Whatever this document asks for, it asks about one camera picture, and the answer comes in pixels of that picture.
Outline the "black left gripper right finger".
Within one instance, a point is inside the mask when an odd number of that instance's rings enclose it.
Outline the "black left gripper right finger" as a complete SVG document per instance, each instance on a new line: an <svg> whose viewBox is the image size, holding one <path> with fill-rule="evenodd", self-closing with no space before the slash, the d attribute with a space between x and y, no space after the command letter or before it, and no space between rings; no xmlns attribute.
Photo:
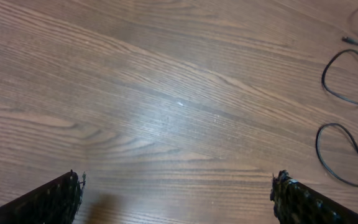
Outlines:
<svg viewBox="0 0 358 224"><path fill-rule="evenodd" d="M358 224L358 213L291 178L286 170L273 177L270 200L280 224Z"/></svg>

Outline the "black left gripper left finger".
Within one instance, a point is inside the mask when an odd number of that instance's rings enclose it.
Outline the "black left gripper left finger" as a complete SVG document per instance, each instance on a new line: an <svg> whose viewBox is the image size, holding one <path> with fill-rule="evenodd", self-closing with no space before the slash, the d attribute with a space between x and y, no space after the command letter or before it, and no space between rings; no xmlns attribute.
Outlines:
<svg viewBox="0 0 358 224"><path fill-rule="evenodd" d="M86 174L72 170L0 207L0 224L72 224Z"/></svg>

